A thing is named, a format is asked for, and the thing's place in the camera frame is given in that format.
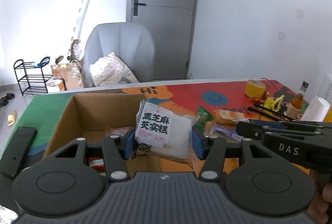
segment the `floor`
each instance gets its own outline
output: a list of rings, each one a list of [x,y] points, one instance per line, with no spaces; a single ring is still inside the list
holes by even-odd
[[[0,98],[5,96],[7,93],[14,93],[15,98],[10,100],[6,106],[0,107],[0,158],[16,123],[34,97],[32,95],[22,96],[17,85],[0,86]],[[16,112],[17,114],[16,123],[14,125],[7,126],[7,116],[12,112]]]

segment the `black bottle cap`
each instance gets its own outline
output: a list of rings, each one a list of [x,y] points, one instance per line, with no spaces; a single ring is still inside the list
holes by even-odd
[[[308,88],[309,84],[306,81],[303,81],[302,86],[305,87],[305,88]]]

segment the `pillow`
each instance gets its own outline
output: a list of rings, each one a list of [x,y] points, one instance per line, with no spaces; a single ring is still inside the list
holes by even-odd
[[[90,65],[90,73],[95,86],[138,83],[130,68],[115,55],[115,52],[101,57]]]

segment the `black door handle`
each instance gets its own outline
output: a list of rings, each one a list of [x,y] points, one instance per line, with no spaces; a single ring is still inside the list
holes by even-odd
[[[133,16],[137,16],[138,13],[138,6],[146,6],[145,3],[138,3],[138,0],[134,0],[134,11]]]

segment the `chair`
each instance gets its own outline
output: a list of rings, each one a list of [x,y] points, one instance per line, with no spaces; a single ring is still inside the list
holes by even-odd
[[[107,23],[91,32],[82,59],[84,87],[94,87],[90,65],[111,52],[121,58],[140,82],[153,80],[154,42],[144,25]]]

